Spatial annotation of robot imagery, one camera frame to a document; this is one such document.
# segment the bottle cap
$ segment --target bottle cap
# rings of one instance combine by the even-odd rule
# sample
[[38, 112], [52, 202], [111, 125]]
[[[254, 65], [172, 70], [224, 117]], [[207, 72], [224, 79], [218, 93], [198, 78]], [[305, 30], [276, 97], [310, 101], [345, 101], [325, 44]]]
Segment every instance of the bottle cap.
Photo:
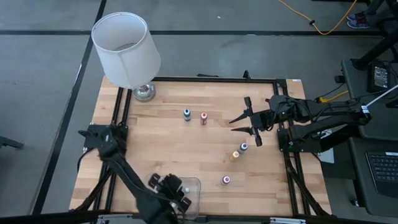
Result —
[[234, 158], [238, 158], [239, 157], [239, 153], [237, 151], [234, 151], [234, 153], [232, 153], [232, 156]]
[[231, 181], [231, 179], [228, 176], [223, 177], [223, 183], [228, 184]]
[[246, 143], [242, 143], [241, 149], [242, 149], [242, 150], [248, 149], [248, 145], [247, 145]]

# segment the yellow cable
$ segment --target yellow cable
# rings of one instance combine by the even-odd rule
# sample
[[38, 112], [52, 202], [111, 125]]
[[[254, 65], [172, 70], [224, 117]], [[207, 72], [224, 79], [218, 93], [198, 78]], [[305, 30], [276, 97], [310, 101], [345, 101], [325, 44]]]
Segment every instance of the yellow cable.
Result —
[[328, 99], [328, 101], [334, 100], [334, 99], [336, 99], [337, 97], [339, 97], [339, 96], [341, 96], [341, 95], [344, 95], [344, 94], [346, 94], [346, 93], [348, 93], [348, 90], [346, 90], [346, 91], [344, 91], [344, 92], [342, 92], [342, 93], [337, 94], [336, 96], [334, 96], [334, 97]]
[[341, 95], [344, 95], [344, 94], [346, 94], [346, 93], [348, 93], [348, 90], [346, 90], [346, 91], [344, 91], [344, 92], [342, 92], [342, 93], [339, 93], [339, 94], [337, 94], [336, 96], [334, 96], [334, 97], [332, 97], [332, 98], [330, 98], [330, 99], [325, 99], [325, 98], [323, 98], [323, 97], [319, 97], [319, 102], [321, 102], [321, 103], [327, 103], [327, 102], [332, 101], [332, 100], [336, 99], [337, 97], [339, 97], [339, 96], [341, 96]]
[[[308, 16], [302, 14], [301, 12], [297, 12], [296, 10], [292, 9], [288, 4], [284, 3], [282, 0], [278, 0], [278, 1], [279, 1], [280, 3], [282, 3], [282, 4], [284, 4], [286, 7], [288, 7], [291, 11], [294, 11], [294, 12], [297, 13], [298, 15], [300, 15], [300, 16], [302, 16], [302, 17], [308, 19], [308, 21], [310, 21], [310, 22], [312, 21], [312, 19], [308, 18]], [[313, 25], [314, 28], [318, 31], [319, 34], [321, 34], [321, 35], [328, 35], [328, 34], [330, 34], [330, 33], [333, 32], [338, 26], [340, 26], [340, 24], [341, 24], [341, 22], [343, 22], [344, 18], [347, 17], [347, 15], [349, 14], [349, 12], [353, 9], [353, 7], [354, 7], [356, 1], [357, 1], [357, 0], [355, 0], [355, 1], [353, 2], [353, 4], [352, 4], [351, 7], [348, 9], [348, 11], [346, 12], [346, 14], [340, 19], [340, 21], [337, 23], [337, 25], [335, 25], [334, 28], [333, 28], [332, 30], [330, 30], [329, 32], [327, 32], [327, 33], [322, 33], [322, 32], [318, 29], [317, 25], [315, 25], [315, 23], [313, 23], [312, 25]]]

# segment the black cable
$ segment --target black cable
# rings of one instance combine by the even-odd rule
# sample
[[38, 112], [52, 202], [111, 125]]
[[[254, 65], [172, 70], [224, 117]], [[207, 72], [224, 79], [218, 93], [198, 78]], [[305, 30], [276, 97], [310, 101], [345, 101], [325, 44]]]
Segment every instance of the black cable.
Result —
[[328, 95], [328, 94], [330, 94], [330, 93], [333, 93], [334, 91], [336, 91], [336, 90], [338, 90], [340, 87], [342, 87], [344, 84], [345, 84], [345, 83], [342, 83], [340, 86], [338, 86], [338, 87], [335, 88], [334, 90], [332, 90], [332, 91], [330, 91], [330, 92], [328, 92], [328, 93], [326, 93], [326, 94], [324, 94], [324, 95], [322, 95], [322, 96], [318, 96], [318, 97], [316, 97], [315, 99], [321, 98], [321, 97], [324, 97], [324, 96], [326, 96], [326, 95]]
[[319, 157], [318, 157], [314, 152], [311, 152], [311, 154], [312, 154], [315, 158], [317, 158], [319, 162], [322, 162], [322, 161], [319, 159]]
[[77, 172], [79, 172], [80, 163], [81, 163], [81, 160], [83, 159], [83, 157], [84, 157], [85, 155], [87, 155], [89, 152], [91, 152], [93, 149], [94, 149], [94, 148], [87, 148], [87, 151], [84, 152], [84, 153], [79, 157], [79, 160], [77, 160]]
[[384, 93], [385, 91], [388, 91], [388, 90], [381, 90], [381, 91], [377, 91], [377, 92], [374, 92], [374, 93], [370, 93], [370, 94], [366, 94], [366, 95], [362, 95], [362, 96], [357, 96], [357, 97], [355, 97], [354, 99], [359, 100], [359, 99], [361, 99], [361, 98], [363, 98], [363, 97], [375, 95], [375, 94], [378, 94], [378, 93]]
[[276, 116], [277, 116], [278, 111], [279, 111], [279, 106], [280, 106], [282, 103], [285, 103], [285, 102], [280, 102], [280, 103], [278, 103], [278, 105], [276, 106], [276, 110], [275, 110], [275, 113], [274, 113], [274, 117], [272, 118], [272, 121], [269, 123], [268, 127], [266, 128], [267, 131], [271, 131], [272, 128], [274, 128], [274, 122], [275, 122], [275, 120], [276, 120]]
[[387, 97], [386, 99], [392, 100], [392, 99], [394, 99], [394, 98], [397, 97], [397, 96], [398, 96], [398, 92], [397, 92], [394, 96]]
[[325, 112], [327, 109], [333, 109], [333, 108], [342, 108], [342, 107], [350, 107], [350, 106], [354, 106], [357, 103], [359, 103], [360, 101], [357, 100], [354, 104], [352, 105], [347, 105], [347, 106], [332, 106], [332, 107], [327, 107], [327, 108], [323, 108], [317, 115], [317, 117], [313, 120], [313, 122], [317, 122], [319, 117], [322, 115], [323, 112]]
[[311, 114], [311, 111], [300, 101], [294, 101], [295, 103], [298, 103], [299, 105], [301, 105], [308, 113], [309, 117], [310, 117], [310, 121], [313, 122], [313, 116]]
[[77, 207], [75, 210], [87, 211], [90, 205], [94, 202], [95, 197], [100, 193], [101, 189], [104, 187], [105, 183], [108, 181], [109, 177], [113, 173], [112, 170], [108, 169], [102, 178], [98, 181], [97, 185], [91, 191], [89, 196], [83, 201], [83, 203]]
[[325, 112], [327, 109], [330, 109], [330, 107], [321, 110], [321, 112], [318, 113], [317, 117], [313, 120], [313, 122], [317, 122], [322, 113]]

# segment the lamp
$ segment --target lamp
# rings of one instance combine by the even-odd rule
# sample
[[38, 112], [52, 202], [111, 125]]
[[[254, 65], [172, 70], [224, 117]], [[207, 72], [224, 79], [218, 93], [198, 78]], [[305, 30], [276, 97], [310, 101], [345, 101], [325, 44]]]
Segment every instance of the lamp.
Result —
[[145, 20], [129, 12], [112, 13], [94, 25], [91, 38], [113, 84], [133, 89], [139, 101], [155, 97], [150, 81], [159, 72], [161, 61]]

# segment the wooden table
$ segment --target wooden table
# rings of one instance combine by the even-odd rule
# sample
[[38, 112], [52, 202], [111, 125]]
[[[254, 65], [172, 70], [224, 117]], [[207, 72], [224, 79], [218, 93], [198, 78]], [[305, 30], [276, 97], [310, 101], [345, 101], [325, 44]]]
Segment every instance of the wooden table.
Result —
[[[126, 159], [140, 178], [154, 172], [179, 177], [197, 177], [201, 182], [201, 215], [291, 216], [289, 188], [283, 155], [277, 143], [277, 125], [261, 133], [263, 145], [256, 147], [247, 133], [231, 131], [249, 126], [249, 119], [228, 124], [246, 109], [250, 96], [253, 110], [268, 109], [264, 101], [274, 92], [265, 83], [155, 82], [156, 97], [148, 103], [131, 100], [127, 125]], [[300, 80], [287, 80], [289, 95], [305, 98]], [[93, 122], [109, 124], [118, 88], [104, 78]], [[189, 108], [192, 120], [183, 119]], [[208, 113], [206, 126], [200, 113]], [[247, 152], [236, 162], [228, 158], [242, 142]], [[305, 183], [317, 202], [330, 213], [329, 200], [319, 161], [301, 153]], [[102, 162], [98, 151], [81, 162], [70, 208], [79, 206], [98, 181]], [[224, 175], [229, 185], [221, 185]], [[300, 191], [296, 186], [299, 211]], [[102, 196], [102, 208], [105, 201]], [[116, 180], [112, 212], [137, 212], [136, 201], [121, 179]]]

